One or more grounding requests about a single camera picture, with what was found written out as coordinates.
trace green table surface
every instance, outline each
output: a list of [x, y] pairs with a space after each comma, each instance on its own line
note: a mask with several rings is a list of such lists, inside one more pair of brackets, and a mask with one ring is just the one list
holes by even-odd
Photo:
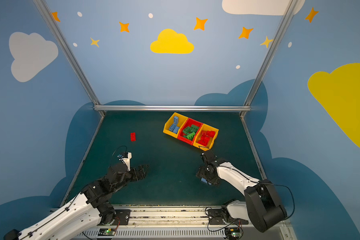
[[[173, 112], [107, 112], [68, 199], [85, 185], [107, 173], [112, 153], [126, 145], [132, 153], [131, 167], [149, 164], [144, 180], [130, 182], [113, 194], [111, 204], [221, 205], [244, 196], [225, 180], [209, 186], [196, 177], [203, 165], [202, 150], [163, 133]], [[238, 113], [183, 112], [180, 114], [218, 128], [212, 147], [246, 174], [261, 179]], [[130, 133], [136, 133], [131, 142]]]

